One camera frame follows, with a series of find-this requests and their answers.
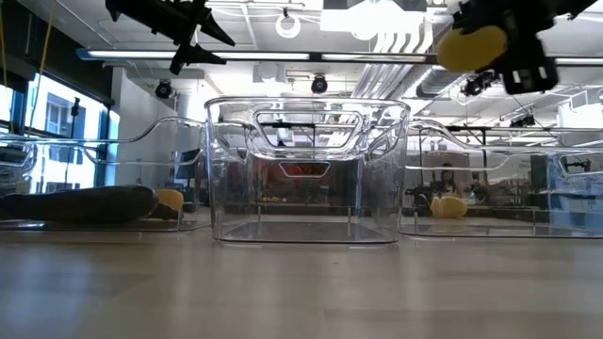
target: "transparent storage container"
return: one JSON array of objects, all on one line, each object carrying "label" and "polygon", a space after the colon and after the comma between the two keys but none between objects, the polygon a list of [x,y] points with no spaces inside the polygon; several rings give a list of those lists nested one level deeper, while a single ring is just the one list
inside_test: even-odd
[{"label": "transparent storage container", "polygon": [[[205,140],[204,122],[176,117],[160,120],[141,135],[129,139],[2,135],[0,230],[184,231],[208,226]],[[110,186],[135,186],[145,194],[152,189],[151,197],[153,194],[155,197],[149,206],[139,206],[142,201],[132,201],[129,195],[123,195],[131,193],[127,188],[116,193],[117,196],[103,198],[96,206],[77,201],[82,199],[83,192],[89,192],[87,188]],[[65,191],[79,194],[72,196],[74,203],[71,203],[73,199],[70,203],[57,203],[57,195],[52,195]],[[175,193],[176,199],[171,194],[172,199],[165,201],[162,198],[165,192]],[[51,195],[44,196],[43,204],[59,206],[51,211],[52,221],[46,215],[40,219],[40,214],[26,211],[32,208],[32,203],[38,202],[32,201],[33,198],[47,194]],[[24,197],[19,218],[14,217],[15,197]],[[111,200],[124,201],[128,207],[120,210],[116,204],[103,203]],[[127,221],[105,218],[114,215],[121,219],[120,215],[138,211],[139,207],[141,212],[137,213],[142,213],[139,218]],[[83,210],[90,215],[76,218]]]},{"label": "transparent storage container", "polygon": [[[469,144],[437,122],[410,123],[401,233],[603,236],[603,148],[596,147],[601,143],[562,142],[603,138],[603,130],[485,128],[485,133],[500,143],[484,146],[479,128],[464,133],[462,140],[473,141]],[[513,145],[511,135],[526,133],[556,144]],[[444,197],[462,201],[466,213],[456,218],[461,207],[449,198],[441,204]]]},{"label": "transparent storage container", "polygon": [[220,98],[205,107],[216,239],[398,239],[405,104]]}]

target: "cucumber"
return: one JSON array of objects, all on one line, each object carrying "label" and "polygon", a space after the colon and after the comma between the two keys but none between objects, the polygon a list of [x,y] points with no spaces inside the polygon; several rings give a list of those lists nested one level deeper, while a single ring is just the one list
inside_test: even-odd
[{"label": "cucumber", "polygon": [[157,207],[145,186],[108,186],[0,198],[1,219],[63,223],[123,223],[149,216]]}]

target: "yellow ball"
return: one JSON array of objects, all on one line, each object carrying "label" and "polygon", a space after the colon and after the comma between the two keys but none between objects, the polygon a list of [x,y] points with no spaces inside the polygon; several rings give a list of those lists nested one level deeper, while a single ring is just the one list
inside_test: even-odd
[{"label": "yellow ball", "polygon": [[434,218],[462,218],[467,213],[467,205],[456,197],[433,198],[430,208]]},{"label": "yellow ball", "polygon": [[157,198],[159,203],[168,205],[176,211],[182,211],[182,206],[185,204],[185,197],[175,189],[158,189]]},{"label": "yellow ball", "polygon": [[479,70],[506,51],[507,35],[493,25],[466,35],[451,29],[436,48],[438,63],[451,72]]}]

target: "fluorescent light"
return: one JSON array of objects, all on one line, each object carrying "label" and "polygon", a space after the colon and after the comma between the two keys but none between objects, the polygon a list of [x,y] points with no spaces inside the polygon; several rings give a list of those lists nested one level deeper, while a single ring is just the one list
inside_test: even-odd
[{"label": "fluorescent light", "polygon": [[227,60],[309,60],[308,53],[255,53],[255,52],[217,52],[216,56]]},{"label": "fluorescent light", "polygon": [[240,8],[241,5],[247,6],[249,8],[283,8],[287,7],[289,9],[305,9],[304,3],[289,3],[289,2],[277,2],[277,1],[269,1],[269,2],[258,2],[258,1],[207,1],[205,3],[206,7],[209,8]]},{"label": "fluorescent light", "polygon": [[157,51],[88,51],[95,59],[166,59],[171,60],[176,52]]},{"label": "fluorescent light", "polygon": [[558,65],[603,65],[603,57],[558,57],[555,59]]},{"label": "fluorescent light", "polygon": [[[175,51],[91,51],[77,50],[83,60],[172,60]],[[216,52],[226,60],[309,60],[308,53]]]},{"label": "fluorescent light", "polygon": [[324,8],[320,13],[320,30],[413,33],[424,16],[425,12],[405,11],[394,1],[360,1],[347,9]]},{"label": "fluorescent light", "polygon": [[322,55],[324,61],[365,61],[365,62],[408,62],[408,63],[421,63],[425,62],[425,56],[409,56],[409,55],[378,55],[371,53],[349,53],[349,54],[324,54]]}]

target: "security camera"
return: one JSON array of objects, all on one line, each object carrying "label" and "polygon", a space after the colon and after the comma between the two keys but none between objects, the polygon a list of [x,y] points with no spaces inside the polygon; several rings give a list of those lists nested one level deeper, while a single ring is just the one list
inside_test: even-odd
[{"label": "security camera", "polygon": [[327,84],[327,80],[324,78],[324,75],[318,74],[314,77],[314,81],[312,82],[312,92],[315,94],[322,94],[327,91],[329,88],[329,84]]},{"label": "security camera", "polygon": [[171,81],[169,79],[163,79],[159,82],[159,85],[155,89],[155,95],[159,99],[170,99],[171,95]]}]

